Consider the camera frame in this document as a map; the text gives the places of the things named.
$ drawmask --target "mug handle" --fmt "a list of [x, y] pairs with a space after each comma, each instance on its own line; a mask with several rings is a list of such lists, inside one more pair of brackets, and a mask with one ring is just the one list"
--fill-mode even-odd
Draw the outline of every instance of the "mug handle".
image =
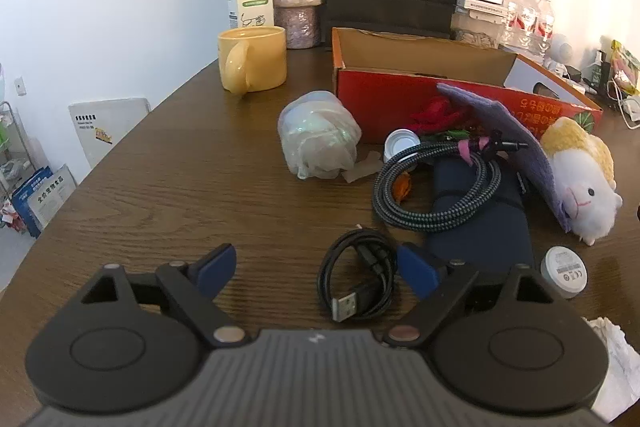
[[246, 82], [246, 55], [249, 51], [247, 41], [238, 41], [226, 56], [226, 89], [234, 94], [244, 94], [249, 90]]

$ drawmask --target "yellow mug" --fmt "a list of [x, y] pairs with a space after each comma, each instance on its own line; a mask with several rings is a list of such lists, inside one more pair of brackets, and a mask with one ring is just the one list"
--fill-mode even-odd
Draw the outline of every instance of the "yellow mug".
[[287, 78], [287, 41], [279, 26], [249, 26], [218, 35], [222, 87], [235, 94], [278, 87]]

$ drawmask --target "silver screw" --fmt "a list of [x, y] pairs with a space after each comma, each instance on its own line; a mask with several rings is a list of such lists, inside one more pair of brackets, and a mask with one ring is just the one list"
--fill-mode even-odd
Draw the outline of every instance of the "silver screw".
[[238, 326], [222, 326], [213, 332], [213, 338], [225, 344], [240, 342], [244, 339], [244, 330]]
[[420, 330], [414, 326], [394, 326], [388, 332], [389, 338], [396, 342], [413, 342], [420, 338]]

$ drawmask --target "plastic water bottle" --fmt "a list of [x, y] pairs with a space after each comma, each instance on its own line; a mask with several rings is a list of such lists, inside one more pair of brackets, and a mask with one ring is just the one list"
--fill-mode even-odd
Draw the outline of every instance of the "plastic water bottle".
[[502, 5], [507, 9], [507, 17], [502, 28], [500, 43], [507, 46], [516, 45], [516, 19], [518, 17], [518, 0], [504, 0]]
[[518, 39], [516, 45], [530, 50], [533, 42], [533, 31], [538, 18], [538, 0], [519, 0], [516, 28]]
[[534, 31], [534, 45], [531, 52], [544, 57], [551, 45], [551, 37], [554, 32], [556, 17], [549, 0], [540, 0], [538, 3], [538, 22]]

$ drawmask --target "purple felt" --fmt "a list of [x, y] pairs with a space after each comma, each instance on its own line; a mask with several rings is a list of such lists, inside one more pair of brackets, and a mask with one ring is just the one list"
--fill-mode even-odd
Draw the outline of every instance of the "purple felt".
[[529, 145], [528, 149], [512, 153], [510, 157], [540, 191], [564, 231], [569, 232], [571, 225], [562, 211], [562, 202], [555, 190], [554, 174], [540, 142], [500, 102], [447, 84], [438, 84], [438, 90], [457, 103], [472, 106], [486, 130], [500, 130], [504, 139]]

